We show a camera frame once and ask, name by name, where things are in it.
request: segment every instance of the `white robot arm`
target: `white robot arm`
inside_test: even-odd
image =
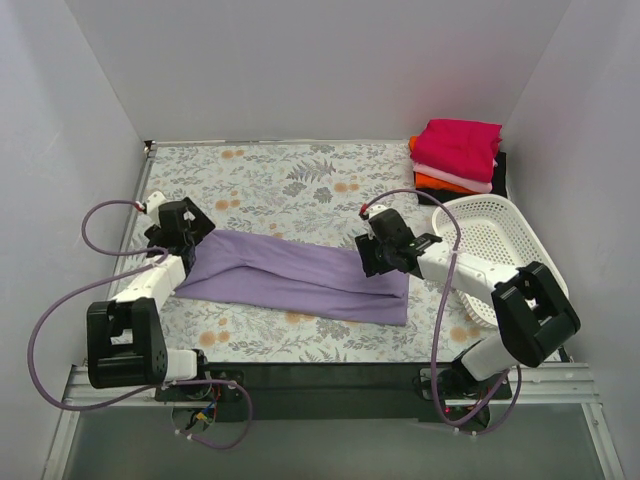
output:
[[[369,233],[357,237],[356,245],[367,276],[397,269],[446,282],[452,249],[440,237],[416,238],[398,212],[383,205],[369,207],[361,217],[368,222]],[[557,281],[538,262],[516,268],[458,253],[452,287],[493,304],[499,327],[499,333],[476,343],[452,363],[462,389],[519,363],[539,366],[580,328]]]
[[[94,302],[87,310],[89,380],[95,388],[148,385],[189,380],[198,373],[195,350],[168,349],[158,312],[188,276],[195,262],[195,246],[215,225],[189,198],[168,201],[153,193],[140,206],[154,225],[145,235],[149,247],[163,247],[145,260],[152,268],[137,275],[127,288],[106,302]],[[131,330],[131,343],[112,339]]]

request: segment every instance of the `lavender fabric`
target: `lavender fabric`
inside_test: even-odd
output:
[[[355,251],[214,230],[196,247],[196,263],[176,295],[405,325],[408,290],[400,272],[367,278]]]

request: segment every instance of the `floral tablecloth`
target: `floral tablecloth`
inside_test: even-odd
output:
[[[161,147],[144,196],[191,197],[218,228],[294,242],[355,249],[357,213],[379,193],[412,186],[405,144],[255,144]],[[430,207],[414,195],[390,197],[416,235],[430,230]],[[129,248],[146,243],[139,216]],[[129,258],[133,268],[140,258]],[[441,287],[411,278],[404,327],[353,323],[238,304],[170,298],[161,320],[167,346],[201,348],[210,361],[413,362],[429,360]],[[439,359],[450,361],[490,334],[448,300]]]

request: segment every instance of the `white wall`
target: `white wall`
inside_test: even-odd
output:
[[[142,144],[63,0],[0,0],[0,86],[0,477],[36,479],[59,412],[30,383],[27,340],[50,303],[113,271],[79,224],[99,200],[132,197]],[[96,242],[118,247],[126,213],[96,219]],[[58,397],[85,353],[86,306],[104,294],[43,330],[37,365]]]
[[[573,0],[507,124],[516,202],[562,271],[628,478],[640,478],[640,5]]]
[[[505,122],[569,0],[67,0],[145,139]]]

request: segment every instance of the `white laundry basket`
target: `white laundry basket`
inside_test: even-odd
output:
[[[471,195],[445,203],[462,230],[460,250],[495,263],[523,267],[532,261],[544,263],[569,296],[567,284],[520,210],[498,195]],[[453,245],[456,231],[441,208],[431,219],[433,231]],[[469,316],[483,327],[497,327],[493,306],[458,292]]]

